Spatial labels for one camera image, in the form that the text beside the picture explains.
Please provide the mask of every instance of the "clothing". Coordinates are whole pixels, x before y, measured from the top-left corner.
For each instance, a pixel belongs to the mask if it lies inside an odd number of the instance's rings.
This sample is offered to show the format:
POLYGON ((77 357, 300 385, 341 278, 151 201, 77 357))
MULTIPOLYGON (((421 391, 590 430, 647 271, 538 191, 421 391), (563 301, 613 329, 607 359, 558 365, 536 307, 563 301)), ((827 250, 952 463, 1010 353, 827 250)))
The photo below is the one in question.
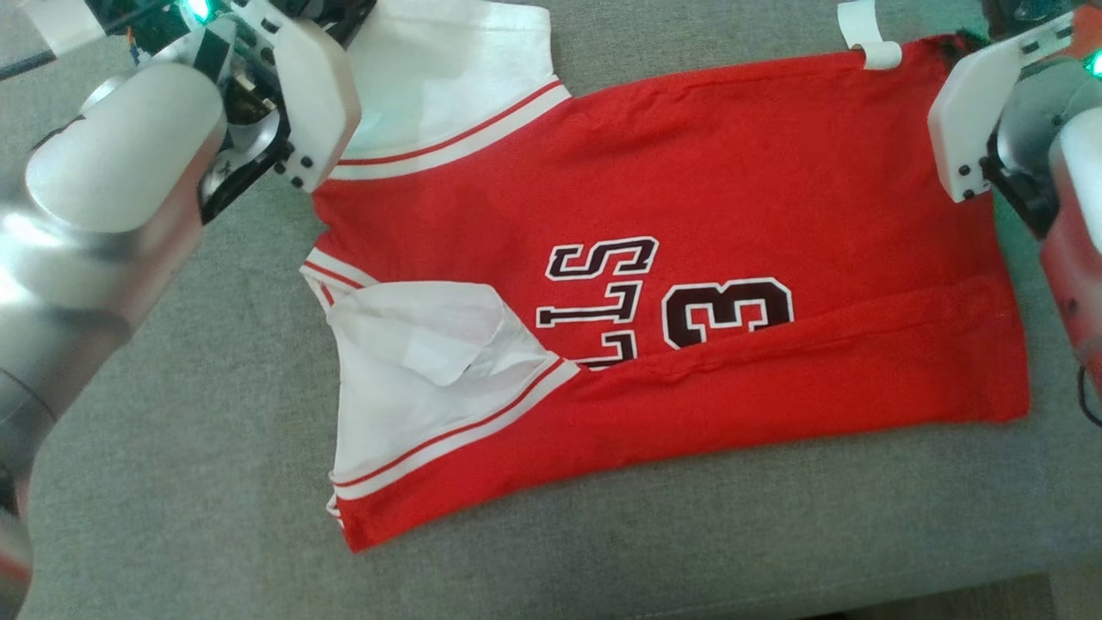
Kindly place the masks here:
POLYGON ((302 271, 342 365, 354 551, 633 464, 1028 407, 990 197, 926 115, 952 39, 573 98, 545 11, 380 2, 302 271))

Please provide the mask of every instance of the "number 3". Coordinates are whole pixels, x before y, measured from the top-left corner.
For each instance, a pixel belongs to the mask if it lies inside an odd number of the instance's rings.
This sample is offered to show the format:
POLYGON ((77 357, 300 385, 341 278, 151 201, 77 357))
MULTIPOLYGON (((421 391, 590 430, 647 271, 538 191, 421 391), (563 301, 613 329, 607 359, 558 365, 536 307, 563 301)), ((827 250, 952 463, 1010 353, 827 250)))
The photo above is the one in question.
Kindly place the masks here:
MULTIPOLYGON (((584 264, 568 264, 572 259, 581 257, 584 249, 583 244, 552 248, 547 278, 554 281, 594 279, 607 270, 611 261, 614 263, 614 275, 647 273, 658 253, 658 239, 647 236, 598 241, 590 248, 584 264)), ((581 322, 611 322, 617 327, 630 324, 635 320, 642 285, 642 280, 611 282, 605 295, 616 300, 613 305, 540 306, 536 312, 536 326, 550 329, 559 324, 581 322)), ((745 327, 756 331, 791 322, 792 293, 776 278, 676 284, 662 297, 662 336, 673 349, 707 342, 709 329, 745 327), (747 305, 760 308, 760 319, 744 322, 743 307, 747 305), (693 323, 692 312, 696 308, 707 309, 706 325, 693 323)), ((592 369, 606 369, 634 360, 638 355, 635 330, 604 333, 601 341, 606 349, 615 349, 616 355, 577 362, 592 369)))

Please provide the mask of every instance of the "gray couch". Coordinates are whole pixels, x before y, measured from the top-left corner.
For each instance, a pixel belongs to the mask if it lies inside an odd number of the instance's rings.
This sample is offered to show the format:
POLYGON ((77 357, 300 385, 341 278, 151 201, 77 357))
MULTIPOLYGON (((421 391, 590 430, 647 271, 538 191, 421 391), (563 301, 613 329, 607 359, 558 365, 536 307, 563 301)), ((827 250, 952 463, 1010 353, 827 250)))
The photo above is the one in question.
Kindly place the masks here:
MULTIPOLYGON (((538 3, 575 94, 843 43, 832 1, 538 3)), ((36 51, 2 11, 0 58, 36 51)), ((975 0, 879 13, 899 41, 982 28, 975 0)), ((0 156, 128 62, 116 41, 0 85, 0 156)), ((1096 562, 1102 431, 1077 411, 1037 243, 1005 206, 995 216, 1028 331, 1028 420, 594 476, 353 556, 323 510, 336 352, 295 271, 321 227, 264 178, 48 438, 24 617, 792 618, 1096 562)))

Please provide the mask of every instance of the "white clip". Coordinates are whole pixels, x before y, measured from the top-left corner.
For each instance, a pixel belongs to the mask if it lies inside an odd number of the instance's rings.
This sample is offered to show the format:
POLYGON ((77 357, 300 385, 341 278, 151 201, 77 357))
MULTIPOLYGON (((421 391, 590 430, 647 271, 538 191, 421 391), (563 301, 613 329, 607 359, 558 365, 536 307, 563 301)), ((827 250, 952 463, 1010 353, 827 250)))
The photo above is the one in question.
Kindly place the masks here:
POLYGON ((865 53, 865 68, 886 70, 903 62, 903 47, 894 41, 884 41, 876 24, 876 0, 857 0, 838 6, 838 25, 842 29, 845 45, 865 53))
POLYGON ((25 0, 21 7, 57 57, 107 36, 83 0, 25 0))

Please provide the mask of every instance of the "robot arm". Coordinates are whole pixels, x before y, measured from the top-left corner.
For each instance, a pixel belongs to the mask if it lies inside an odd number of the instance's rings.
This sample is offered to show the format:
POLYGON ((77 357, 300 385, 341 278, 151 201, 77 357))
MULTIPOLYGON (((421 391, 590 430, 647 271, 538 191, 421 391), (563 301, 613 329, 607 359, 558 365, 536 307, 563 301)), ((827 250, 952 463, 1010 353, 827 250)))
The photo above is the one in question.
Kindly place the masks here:
MULTIPOLYGON (((336 17, 372 3, 342 1, 336 17)), ((231 7, 0 170, 0 618, 30 584, 21 520, 55 422, 144 322, 205 222, 271 167, 314 189, 359 122, 346 41, 331 36, 355 29, 337 19, 326 32, 267 0, 231 7)))
MULTIPOLYGON (((988 14, 1016 3, 996 4, 988 14)), ((1072 349, 1102 391, 1102 80, 1077 58, 1054 56, 1072 36, 1072 13, 1055 8, 1070 7, 1027 2, 992 20, 1027 30, 953 67, 930 109, 930 138, 950 196, 994 185, 1041 239, 1072 349), (1018 13, 1035 21, 1015 22, 1018 13)))

